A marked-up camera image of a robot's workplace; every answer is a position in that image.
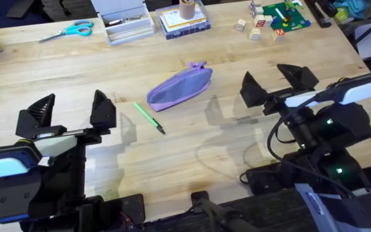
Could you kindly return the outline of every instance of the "teal object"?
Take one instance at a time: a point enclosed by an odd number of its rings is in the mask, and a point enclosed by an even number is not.
[[[349,17],[355,17],[357,19],[364,19],[363,10],[366,9],[369,4],[367,0],[336,0],[333,5],[336,8],[347,7]]]
[[[59,34],[41,39],[39,42],[45,42],[49,41],[51,39],[63,36],[63,35],[81,35],[81,36],[89,36],[93,32],[91,30],[91,27],[94,25],[94,23],[91,20],[88,19],[81,19],[75,21],[71,26],[65,28],[63,31],[59,32]]]

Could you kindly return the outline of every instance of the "purple pencil case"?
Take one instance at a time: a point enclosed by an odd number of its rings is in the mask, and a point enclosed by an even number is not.
[[[207,61],[190,62],[189,67],[176,73],[147,93],[147,103],[155,111],[164,110],[203,92],[210,83],[211,68]]]

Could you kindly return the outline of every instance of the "white box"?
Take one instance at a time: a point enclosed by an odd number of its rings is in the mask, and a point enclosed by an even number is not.
[[[116,45],[144,36],[155,34],[155,25],[147,5],[143,0],[91,0],[98,18],[102,21],[104,33],[109,45]],[[141,19],[126,19],[142,16]],[[122,19],[123,23],[115,26],[109,22]]]
[[[257,14],[264,14],[263,7],[261,6],[256,7],[256,11],[257,11]]]
[[[251,29],[251,31],[249,33],[249,39],[258,40],[260,38],[260,36],[261,36],[260,29],[258,29],[258,28]]]
[[[242,31],[244,31],[245,24],[246,24],[245,20],[239,19],[238,22],[234,25],[233,28],[235,30],[239,31],[239,32],[242,32]]]

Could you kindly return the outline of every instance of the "scissors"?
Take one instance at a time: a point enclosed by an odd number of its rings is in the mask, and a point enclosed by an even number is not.
[[[41,39],[38,42],[45,42],[49,41],[51,39],[63,36],[63,35],[73,35],[73,34],[78,34],[81,36],[89,36],[92,33],[91,27],[93,26],[93,22],[88,19],[81,19],[75,21],[71,26],[65,28],[63,31],[60,31],[59,34]]]

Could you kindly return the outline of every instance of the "green toy baseplate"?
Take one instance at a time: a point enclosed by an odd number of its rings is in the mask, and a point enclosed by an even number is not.
[[[281,15],[276,11],[276,9],[278,9],[282,16],[286,18],[286,22],[283,21]],[[284,32],[290,32],[311,25],[310,21],[305,20],[297,9],[291,8],[290,10],[286,10],[285,3],[263,6],[263,11],[263,15],[271,15],[273,17],[273,23],[271,24],[273,30],[283,29]]]

